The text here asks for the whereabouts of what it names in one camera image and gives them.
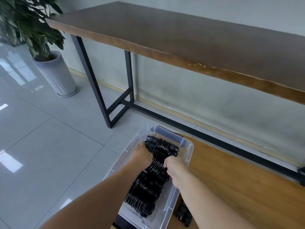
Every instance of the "baseboard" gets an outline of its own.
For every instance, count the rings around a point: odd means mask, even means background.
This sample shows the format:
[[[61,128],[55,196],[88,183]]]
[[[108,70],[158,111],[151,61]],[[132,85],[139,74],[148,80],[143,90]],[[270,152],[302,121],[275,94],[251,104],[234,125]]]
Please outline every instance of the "baseboard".
[[[71,68],[69,68],[69,70],[70,70],[70,72],[72,72],[72,73],[74,73],[74,74],[76,74],[76,75],[79,75],[79,76],[81,76],[81,77],[87,78],[87,76],[86,76],[85,74],[81,73],[81,72],[78,72],[78,71],[76,71],[76,70],[74,70],[74,69],[71,69]],[[115,90],[115,91],[117,91],[117,92],[120,92],[120,93],[125,92],[125,90],[123,90],[123,89],[121,89],[121,88],[118,88],[118,87],[116,87],[116,86],[114,86],[114,85],[105,83],[104,81],[101,81],[101,80],[97,80],[97,83],[100,84],[100,85],[103,85],[103,86],[105,86],[105,87],[107,87],[107,88],[110,88],[110,89],[112,89],[112,90]],[[226,137],[226,138],[229,138],[229,139],[231,139],[231,140],[234,140],[234,141],[236,141],[236,142],[239,142],[239,143],[241,143],[241,144],[244,144],[244,145],[246,145],[246,146],[248,146],[248,147],[251,147],[251,148],[253,148],[253,149],[256,149],[256,150],[258,150],[258,151],[261,151],[261,152],[263,152],[263,153],[265,153],[265,154],[268,154],[268,155],[270,155],[270,156],[273,156],[273,157],[275,157],[275,158],[278,158],[278,159],[280,159],[280,160],[282,160],[282,161],[288,162],[288,163],[290,163],[290,164],[292,164],[292,165],[295,165],[295,166],[297,166],[297,167],[303,167],[303,166],[304,166],[304,164],[303,164],[302,162],[298,162],[298,161],[296,161],[296,160],[294,160],[294,159],[292,159],[292,158],[290,158],[290,157],[284,156],[284,155],[282,155],[282,154],[280,154],[280,153],[278,153],[278,152],[276,152],[276,151],[273,151],[273,150],[264,148],[264,147],[262,147],[262,146],[260,146],[260,145],[257,145],[257,144],[255,144],[255,143],[253,143],[253,142],[250,142],[250,141],[247,141],[247,140],[245,140],[245,139],[239,138],[239,137],[237,137],[237,136],[235,136],[235,135],[232,135],[232,134],[230,134],[230,133],[228,133],[228,132],[225,132],[225,131],[223,131],[223,130],[221,130],[221,129],[215,128],[215,127],[213,127],[213,126],[211,126],[211,125],[208,125],[208,124],[206,124],[206,123],[203,123],[203,122],[201,122],[201,121],[199,121],[199,120],[196,120],[196,119],[194,119],[194,118],[191,118],[191,117],[189,117],[189,116],[183,115],[183,114],[181,114],[181,113],[179,113],[179,112],[176,112],[176,111],[174,111],[174,110],[171,110],[171,109],[169,109],[169,108],[167,108],[167,107],[164,107],[164,106],[162,106],[162,105],[159,105],[159,104],[157,104],[157,103],[155,103],[155,102],[152,102],[152,101],[150,101],[150,100],[144,99],[143,97],[140,97],[140,96],[138,96],[138,95],[135,95],[135,99],[137,99],[137,100],[139,100],[139,101],[141,101],[141,102],[143,102],[143,103],[145,103],[145,104],[149,104],[149,105],[151,105],[151,106],[153,106],[153,107],[155,107],[155,108],[158,108],[158,109],[160,109],[160,110],[162,110],[162,111],[165,111],[165,112],[167,112],[167,113],[170,113],[170,114],[172,114],[172,115],[174,115],[174,116],[177,116],[177,117],[179,117],[179,118],[181,118],[181,119],[184,119],[184,120],[186,120],[186,121],[188,121],[188,122],[191,122],[191,123],[193,123],[193,124],[196,124],[196,125],[198,125],[198,126],[201,126],[201,127],[205,128],[205,129],[207,129],[207,130],[210,130],[210,131],[212,131],[212,132],[214,132],[214,133],[217,133],[217,134],[219,134],[219,135],[222,135],[222,136],[224,136],[224,137]]]

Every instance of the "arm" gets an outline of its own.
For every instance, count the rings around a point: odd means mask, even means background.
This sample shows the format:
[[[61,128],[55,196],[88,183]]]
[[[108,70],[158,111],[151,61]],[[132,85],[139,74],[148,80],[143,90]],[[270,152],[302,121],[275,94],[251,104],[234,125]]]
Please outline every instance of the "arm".
[[[109,229],[139,173],[152,162],[153,155],[141,142],[129,161],[116,173],[65,206],[40,229]]]
[[[195,177],[181,158],[166,158],[164,167],[199,228],[255,228]]]

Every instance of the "clear plastic storage box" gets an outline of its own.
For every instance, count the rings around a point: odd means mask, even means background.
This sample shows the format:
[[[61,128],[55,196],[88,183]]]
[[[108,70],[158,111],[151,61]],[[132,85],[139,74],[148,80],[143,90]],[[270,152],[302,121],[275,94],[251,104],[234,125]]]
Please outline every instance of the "clear plastic storage box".
[[[178,157],[181,157],[186,165],[189,166],[194,149],[193,143],[161,126],[147,124],[135,134],[105,178],[119,170],[128,161],[135,146],[141,141],[145,141],[148,135],[162,138],[178,146]],[[170,220],[178,195],[179,190],[173,186],[172,180],[170,179],[163,185],[160,197],[155,202],[156,206],[152,215],[144,218],[125,202],[120,208],[119,215],[139,229],[165,229]]]

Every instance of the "wooden surface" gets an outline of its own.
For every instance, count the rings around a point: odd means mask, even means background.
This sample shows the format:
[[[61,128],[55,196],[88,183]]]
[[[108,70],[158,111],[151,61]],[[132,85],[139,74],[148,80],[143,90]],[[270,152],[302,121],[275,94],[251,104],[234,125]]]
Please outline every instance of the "wooden surface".
[[[258,228],[305,228],[305,187],[184,137],[194,144],[189,169],[247,220]],[[173,214],[167,229],[174,228],[186,227]],[[198,228],[194,219],[189,228]]]
[[[305,37],[113,2],[52,16],[66,33],[305,104]]]

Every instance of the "person's left hand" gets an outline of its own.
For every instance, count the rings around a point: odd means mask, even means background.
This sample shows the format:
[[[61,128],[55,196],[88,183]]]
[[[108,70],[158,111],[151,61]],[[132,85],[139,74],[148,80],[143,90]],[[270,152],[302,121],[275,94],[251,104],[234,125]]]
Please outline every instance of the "person's left hand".
[[[144,170],[153,161],[153,154],[146,149],[144,142],[141,141],[130,155],[129,161],[138,165],[141,170]]]

